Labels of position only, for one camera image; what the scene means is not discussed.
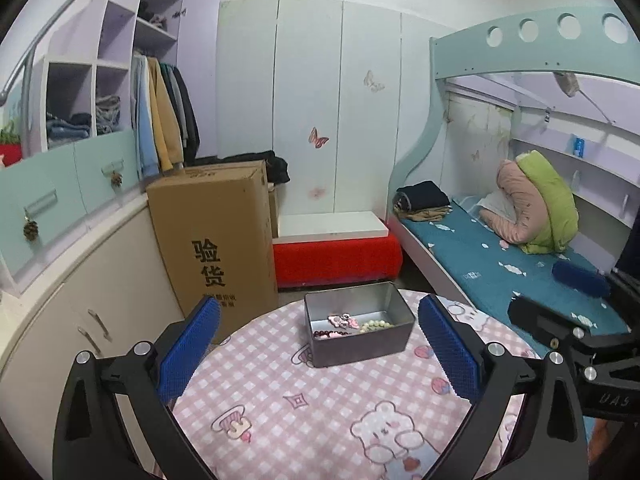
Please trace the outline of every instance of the red butterfly decal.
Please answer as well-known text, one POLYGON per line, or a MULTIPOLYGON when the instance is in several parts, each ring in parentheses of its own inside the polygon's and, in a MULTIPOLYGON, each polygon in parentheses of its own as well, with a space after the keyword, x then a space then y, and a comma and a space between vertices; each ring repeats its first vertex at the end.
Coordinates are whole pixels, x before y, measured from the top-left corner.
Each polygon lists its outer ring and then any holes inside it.
POLYGON ((318 130, 316 128, 311 130, 311 135, 309 135, 309 144, 314 144, 316 146, 316 150, 322 148, 328 140, 329 137, 318 137, 318 130))

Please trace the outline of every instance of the gray rectangular container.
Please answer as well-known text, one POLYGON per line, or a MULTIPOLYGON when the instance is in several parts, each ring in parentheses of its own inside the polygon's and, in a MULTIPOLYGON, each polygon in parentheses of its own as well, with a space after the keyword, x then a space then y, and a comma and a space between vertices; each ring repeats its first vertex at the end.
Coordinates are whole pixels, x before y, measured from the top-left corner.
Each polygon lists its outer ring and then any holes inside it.
POLYGON ((414 313, 391 282, 310 292, 305 296, 305 315, 316 368, 402 352, 415 323, 414 313), (340 330, 327 318, 342 314, 354 317, 361 327, 372 320, 388 321, 394 327, 331 339, 314 338, 316 331, 340 330))

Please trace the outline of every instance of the green drawer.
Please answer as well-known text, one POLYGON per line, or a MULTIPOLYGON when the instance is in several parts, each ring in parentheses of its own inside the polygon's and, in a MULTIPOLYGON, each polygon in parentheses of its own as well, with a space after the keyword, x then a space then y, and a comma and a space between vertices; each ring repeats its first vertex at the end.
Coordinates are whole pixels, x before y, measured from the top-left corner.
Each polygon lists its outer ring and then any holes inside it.
POLYGON ((74 143, 76 170, 82 199, 88 213, 116 198, 138 183, 136 135, 133 130, 92 137, 74 143), (111 185, 113 171, 122 185, 111 185))
POLYGON ((73 146, 39 153, 0 171, 0 254, 12 274, 85 215, 73 146), (25 209, 38 223, 34 242, 24 238, 25 209))

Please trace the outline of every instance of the tablecloth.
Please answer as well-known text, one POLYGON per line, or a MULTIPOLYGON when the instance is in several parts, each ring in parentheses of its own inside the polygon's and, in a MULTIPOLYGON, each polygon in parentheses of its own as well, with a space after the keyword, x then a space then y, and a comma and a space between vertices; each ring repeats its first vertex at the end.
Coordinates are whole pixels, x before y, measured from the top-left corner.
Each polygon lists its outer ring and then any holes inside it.
MULTIPOLYGON (((417 312, 421 292, 401 291, 417 312)), ((515 332, 440 298, 485 342, 536 357, 515 332)), ((478 476, 494 470, 522 404, 514 396, 478 476)), ((314 368, 304 302, 255 319, 212 351, 174 416, 220 480, 418 480, 470 408, 416 323, 402 353, 314 368)))

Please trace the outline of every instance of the pine cone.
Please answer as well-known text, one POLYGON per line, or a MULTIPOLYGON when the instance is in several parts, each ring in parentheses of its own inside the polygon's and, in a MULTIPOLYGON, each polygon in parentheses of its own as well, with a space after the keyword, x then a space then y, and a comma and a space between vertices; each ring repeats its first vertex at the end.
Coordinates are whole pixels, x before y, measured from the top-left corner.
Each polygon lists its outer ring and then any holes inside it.
POLYGON ((33 242, 38 237, 38 223, 35 220, 27 220, 22 230, 24 237, 33 242))
POLYGON ((111 173, 111 185, 113 187, 122 186, 122 175, 119 174, 117 171, 114 171, 113 173, 111 173))

